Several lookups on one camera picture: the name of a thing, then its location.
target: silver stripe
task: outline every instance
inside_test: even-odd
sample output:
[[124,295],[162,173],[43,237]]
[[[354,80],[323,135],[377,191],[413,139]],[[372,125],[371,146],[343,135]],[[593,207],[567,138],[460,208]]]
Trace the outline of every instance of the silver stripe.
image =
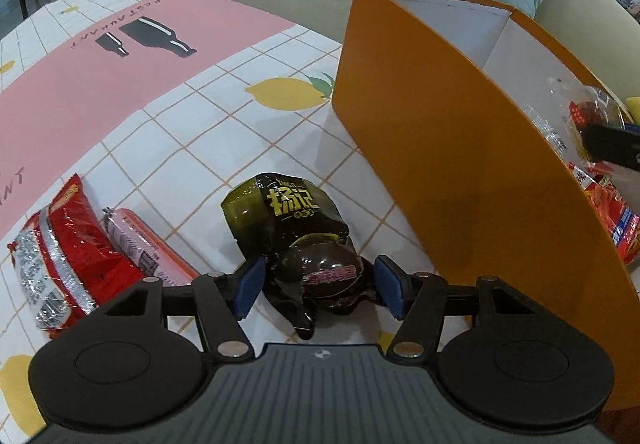
[[56,272],[65,284],[66,289],[72,296],[78,307],[82,309],[82,312],[89,314],[95,309],[96,304],[91,295],[84,289],[82,282],[78,279],[78,276],[66,261],[60,243],[56,236],[53,234],[53,230],[49,226],[47,220],[48,207],[41,209],[40,211],[40,233],[42,233],[42,241],[49,251],[49,256],[53,262],[53,266],[56,268]]

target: red and silver snack package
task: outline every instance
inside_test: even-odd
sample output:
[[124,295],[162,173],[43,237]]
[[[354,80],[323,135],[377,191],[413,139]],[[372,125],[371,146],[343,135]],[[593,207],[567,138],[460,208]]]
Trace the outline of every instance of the red and silver snack package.
[[575,164],[567,163],[567,167],[589,198],[623,262],[630,264],[640,252],[640,217],[626,205],[610,180],[598,183]]
[[104,228],[114,247],[148,277],[165,285],[188,285],[200,275],[129,209],[106,208]]
[[36,325],[54,334],[144,277],[111,246],[74,175],[9,244]]

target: metal screw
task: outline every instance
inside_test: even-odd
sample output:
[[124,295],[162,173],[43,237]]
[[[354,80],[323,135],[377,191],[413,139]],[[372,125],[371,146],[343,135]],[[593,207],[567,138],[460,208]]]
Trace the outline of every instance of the metal screw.
[[218,353],[227,358],[239,358],[249,351],[246,343],[241,341],[225,341],[218,345]]
[[401,358],[419,358],[424,353],[424,348],[415,341],[402,341],[394,345],[394,354]]

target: snack package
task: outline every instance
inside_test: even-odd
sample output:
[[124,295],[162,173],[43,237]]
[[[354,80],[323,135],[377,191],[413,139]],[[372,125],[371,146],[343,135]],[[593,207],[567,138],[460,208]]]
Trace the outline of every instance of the snack package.
[[640,252],[640,217],[629,209],[608,177],[601,176],[598,183],[575,164],[567,167],[587,194],[623,262],[630,264]]
[[561,79],[549,79],[549,87],[560,107],[560,115],[569,138],[584,164],[596,163],[582,144],[582,131],[589,125],[605,125],[625,129],[624,114],[618,103],[602,89],[581,84],[569,84]]
[[165,285],[188,285],[200,275],[129,209],[105,208],[102,222],[109,240],[146,277]]
[[317,309],[349,314],[364,299],[380,303],[371,263],[355,252],[329,196],[308,180],[258,174],[234,188],[222,210],[244,257],[265,256],[264,294],[300,338],[313,335]]
[[8,247],[36,325],[52,335],[144,276],[111,247],[78,175]]

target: red snack package inside box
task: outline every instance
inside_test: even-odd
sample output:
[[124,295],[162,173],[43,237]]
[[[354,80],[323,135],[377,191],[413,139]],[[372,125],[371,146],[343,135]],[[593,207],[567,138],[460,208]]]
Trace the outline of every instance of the red snack package inside box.
[[598,183],[575,164],[567,163],[567,167],[589,198],[623,262],[630,264],[640,252],[640,217],[608,179]]
[[113,249],[74,175],[9,244],[36,318],[51,335],[144,277]]

